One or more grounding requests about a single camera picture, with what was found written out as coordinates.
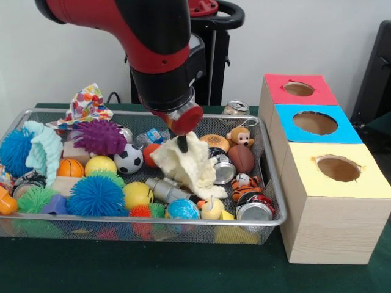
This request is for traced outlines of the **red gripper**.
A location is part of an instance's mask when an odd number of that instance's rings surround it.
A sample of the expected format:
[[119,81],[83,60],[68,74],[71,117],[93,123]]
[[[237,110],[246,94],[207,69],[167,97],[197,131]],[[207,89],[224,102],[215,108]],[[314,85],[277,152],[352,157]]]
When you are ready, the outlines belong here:
[[182,153],[188,152],[186,134],[195,130],[203,117],[203,109],[199,105],[183,106],[170,112],[152,111],[161,118],[167,127],[178,136],[178,147]]

